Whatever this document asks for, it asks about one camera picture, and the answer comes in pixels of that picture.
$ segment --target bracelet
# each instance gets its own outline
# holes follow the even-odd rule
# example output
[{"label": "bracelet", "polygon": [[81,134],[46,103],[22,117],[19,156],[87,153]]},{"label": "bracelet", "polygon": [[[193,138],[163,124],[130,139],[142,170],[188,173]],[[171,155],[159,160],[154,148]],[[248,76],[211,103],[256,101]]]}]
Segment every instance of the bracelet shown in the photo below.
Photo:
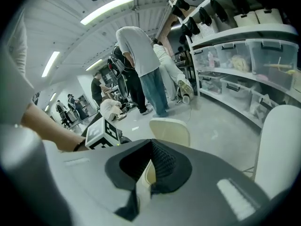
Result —
[{"label": "bracelet", "polygon": [[85,145],[86,139],[84,139],[82,142],[78,143],[75,148],[73,149],[74,152],[78,151],[78,149],[82,146]]}]

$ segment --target ceiling light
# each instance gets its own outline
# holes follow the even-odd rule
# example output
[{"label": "ceiling light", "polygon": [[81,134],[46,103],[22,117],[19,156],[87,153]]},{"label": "ceiling light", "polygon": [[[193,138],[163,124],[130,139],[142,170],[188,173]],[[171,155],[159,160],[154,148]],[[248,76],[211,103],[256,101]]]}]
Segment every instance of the ceiling light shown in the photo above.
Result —
[{"label": "ceiling light", "polygon": [[51,66],[53,65],[53,62],[55,61],[55,59],[56,59],[56,57],[58,56],[59,53],[60,52],[56,52],[56,51],[52,53],[52,56],[50,57],[47,65],[45,67],[45,70],[44,70],[44,72],[42,74],[42,77],[46,77],[47,76],[47,74],[48,74]]},{"label": "ceiling light", "polygon": [[52,101],[52,100],[53,100],[53,98],[55,97],[55,95],[56,95],[56,93],[54,93],[54,94],[52,95],[52,97],[51,97],[50,101]]},{"label": "ceiling light", "polygon": [[94,64],[92,64],[90,67],[88,67],[88,68],[86,69],[86,71],[92,69],[92,68],[93,68],[95,65],[97,65],[100,61],[102,61],[102,59],[97,60]]},{"label": "ceiling light", "polygon": [[170,30],[181,28],[181,26],[182,26],[181,24],[172,26]]},{"label": "ceiling light", "polygon": [[85,17],[83,20],[81,20],[81,23],[83,25],[87,25],[88,23],[90,23],[92,20],[96,19],[101,14],[103,14],[115,7],[118,7],[122,4],[131,2],[131,1],[134,1],[134,0],[114,0],[112,2],[109,2],[105,5],[103,5],[102,7],[98,8],[94,12],[90,13],[87,17]]}]

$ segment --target blue jeans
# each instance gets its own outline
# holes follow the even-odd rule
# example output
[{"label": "blue jeans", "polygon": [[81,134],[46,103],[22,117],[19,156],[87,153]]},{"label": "blue jeans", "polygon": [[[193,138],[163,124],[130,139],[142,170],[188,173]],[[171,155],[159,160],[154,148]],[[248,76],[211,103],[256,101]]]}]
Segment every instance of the blue jeans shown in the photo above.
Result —
[{"label": "blue jeans", "polygon": [[164,84],[159,68],[140,77],[145,98],[151,103],[158,116],[166,115],[168,108]]}]

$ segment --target concrete floor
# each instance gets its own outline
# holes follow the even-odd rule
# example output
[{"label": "concrete floor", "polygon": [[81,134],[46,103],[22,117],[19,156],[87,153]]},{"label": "concrete floor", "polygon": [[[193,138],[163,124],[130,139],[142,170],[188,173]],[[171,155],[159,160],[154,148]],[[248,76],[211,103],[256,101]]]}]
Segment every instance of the concrete floor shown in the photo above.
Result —
[{"label": "concrete floor", "polygon": [[[195,97],[190,105],[168,104],[169,118],[187,124],[191,148],[216,155],[239,170],[254,165],[261,129],[246,117],[207,96]],[[141,115],[134,109],[115,125],[133,141],[154,138],[149,127],[154,114]]]}]

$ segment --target white chair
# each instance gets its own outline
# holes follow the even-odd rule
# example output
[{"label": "white chair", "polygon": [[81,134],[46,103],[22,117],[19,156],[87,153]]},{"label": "white chair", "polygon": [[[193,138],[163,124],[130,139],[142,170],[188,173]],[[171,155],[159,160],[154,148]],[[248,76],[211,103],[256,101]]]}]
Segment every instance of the white chair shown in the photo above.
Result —
[{"label": "white chair", "polygon": [[[185,122],[169,118],[153,118],[150,129],[158,140],[190,147],[190,134]],[[156,182],[155,167],[150,161],[142,174],[142,184],[149,188]]]},{"label": "white chair", "polygon": [[301,167],[301,109],[280,105],[268,114],[261,132],[255,183],[269,198],[288,189]]}]

